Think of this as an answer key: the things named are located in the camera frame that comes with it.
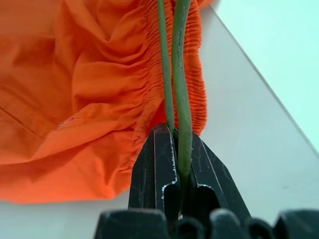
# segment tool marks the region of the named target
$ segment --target green wire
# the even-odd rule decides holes
[[[191,0],[177,0],[173,20],[172,38],[172,72],[179,122],[178,171],[183,195],[188,187],[192,151],[191,112],[183,61],[184,36],[190,2]]]
[[[162,66],[163,78],[164,78],[166,120],[167,120],[169,131],[171,134],[173,134],[174,128],[175,128],[174,108],[173,108],[173,95],[171,90],[170,65],[169,65],[169,55],[168,55],[168,46],[167,46],[164,0],[158,0],[158,10],[159,10],[161,66]]]

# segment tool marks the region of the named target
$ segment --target gathered fabric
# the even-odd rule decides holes
[[[192,0],[184,42],[197,133],[207,118],[199,10],[210,2]],[[171,52],[175,1],[164,4]],[[129,189],[151,128],[165,122],[159,34],[157,0],[0,1],[0,200]]]

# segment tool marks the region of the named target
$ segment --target white surface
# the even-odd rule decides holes
[[[319,160],[212,10],[202,19],[202,139],[228,167],[253,216],[273,222],[283,209],[319,208]],[[127,203],[128,193],[108,202],[0,203],[0,237],[91,239],[99,213]]]
[[[319,1],[217,0],[212,6],[319,151]]]

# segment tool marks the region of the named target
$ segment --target orange cloth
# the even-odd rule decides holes
[[[193,0],[184,61],[193,128],[206,123]],[[169,47],[174,1],[165,0]],[[0,1],[0,199],[112,199],[165,121],[156,0]]]

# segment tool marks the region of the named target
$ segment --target orange fabric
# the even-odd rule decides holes
[[[193,128],[206,123],[193,0],[184,61]],[[173,8],[165,0],[169,47]],[[156,0],[0,1],[0,199],[111,199],[165,121]]]

